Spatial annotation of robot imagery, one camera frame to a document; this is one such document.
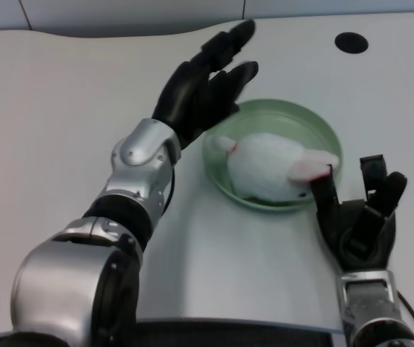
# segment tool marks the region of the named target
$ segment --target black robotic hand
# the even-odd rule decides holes
[[[339,204],[332,175],[312,182],[326,248],[343,272],[385,269],[395,242],[395,214],[407,179],[387,175],[382,155],[360,159],[366,201]]]
[[[221,32],[202,46],[191,61],[182,63],[170,77],[152,118],[170,126],[182,149],[202,132],[239,110],[235,101],[258,72],[258,64],[247,62],[226,73],[222,70],[252,38],[255,23],[242,22],[228,33]],[[210,73],[220,71],[209,80]]]

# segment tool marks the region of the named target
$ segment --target red marking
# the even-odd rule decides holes
[[[329,176],[329,172],[327,173],[320,173],[317,176],[312,177],[311,179],[296,179],[295,181],[298,183],[309,183],[315,181],[317,179],[322,179],[323,177]]]
[[[237,148],[237,142],[235,143],[235,145],[233,146],[233,148],[229,151],[229,154],[233,153]]]

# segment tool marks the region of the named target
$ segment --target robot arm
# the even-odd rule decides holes
[[[382,155],[360,160],[365,200],[339,204],[332,175],[312,183],[321,241],[337,272],[348,347],[414,346],[402,320],[394,274],[387,270],[395,240],[395,208],[407,179],[387,175]]]
[[[238,110],[255,77],[248,62],[222,70],[249,41],[254,21],[219,33],[172,75],[151,119],[112,151],[112,175],[90,209],[24,260],[12,289],[8,346],[107,346],[131,340],[143,252],[167,205],[182,150]]]

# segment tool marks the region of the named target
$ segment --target green bowl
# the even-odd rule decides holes
[[[259,210],[295,210],[312,202],[296,200],[267,202],[259,199],[241,199],[236,196],[229,179],[227,157],[221,150],[207,144],[210,135],[224,135],[241,140],[254,132],[268,132],[300,142],[305,148],[325,150],[337,155],[342,167],[342,148],[334,130],[316,113],[284,100],[260,99],[240,104],[240,111],[207,131],[203,141],[203,162],[207,176],[231,199]],[[338,181],[340,169],[334,173]]]

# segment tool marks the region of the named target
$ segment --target gray wall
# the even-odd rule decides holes
[[[0,30],[163,35],[242,18],[413,11],[414,0],[0,0]]]

